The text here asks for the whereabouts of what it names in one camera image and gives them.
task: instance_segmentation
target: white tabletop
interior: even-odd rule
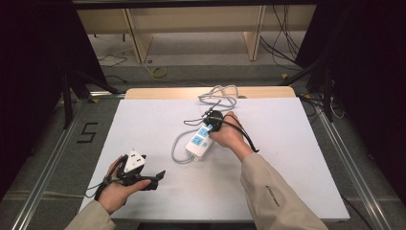
[[[171,159],[175,138],[195,128],[183,121],[200,118],[207,108],[198,100],[120,102],[89,187],[100,183],[109,165],[132,149],[147,156],[142,175],[155,175],[162,170],[167,173],[156,191],[132,195],[113,219],[252,220],[239,182],[240,162],[228,149],[214,143],[203,160],[186,165]],[[234,112],[259,154],[320,219],[350,218],[297,98],[240,99]],[[178,142],[178,158],[186,156],[185,146],[192,136],[185,135]],[[85,198],[80,209],[90,200]]]

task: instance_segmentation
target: handheld device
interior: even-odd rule
[[[138,181],[149,179],[151,182],[142,191],[156,190],[159,185],[159,181],[164,178],[165,172],[162,171],[155,176],[142,176],[141,171],[146,164],[146,155],[141,155],[136,150],[132,150],[130,154],[127,154],[120,158],[120,160],[114,165],[114,168],[108,173],[102,183],[99,185],[98,190],[95,193],[95,199],[99,200],[102,191],[109,184],[113,182],[120,183],[124,186],[130,186]],[[113,172],[117,170],[117,176],[113,176]]]
[[[186,151],[194,156],[194,161],[201,160],[212,145],[213,140],[209,136],[212,128],[212,125],[203,125],[186,145]]]

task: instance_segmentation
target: jacket sleeve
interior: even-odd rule
[[[110,215],[96,200],[90,201],[65,228],[65,230],[84,229],[115,229],[116,224],[111,220]]]
[[[327,229],[262,156],[246,156],[241,167],[241,184],[259,230]]]

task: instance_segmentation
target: wrist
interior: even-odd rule
[[[105,209],[105,211],[108,213],[108,215],[112,215],[114,213],[114,208],[109,205],[109,202],[107,202],[104,199],[99,199],[99,203],[101,206]]]
[[[238,160],[242,162],[244,158],[253,153],[253,150],[245,142],[238,142],[230,147],[230,150],[237,156]]]

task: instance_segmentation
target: white plastic casing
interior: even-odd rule
[[[125,164],[124,172],[128,173],[131,172],[138,167],[143,166],[146,163],[146,159],[138,153],[136,150],[132,150],[131,153],[128,155],[127,162]]]
[[[209,137],[210,129],[212,129],[211,125],[202,126],[186,145],[186,152],[192,154],[195,161],[201,160],[213,143],[212,138]]]

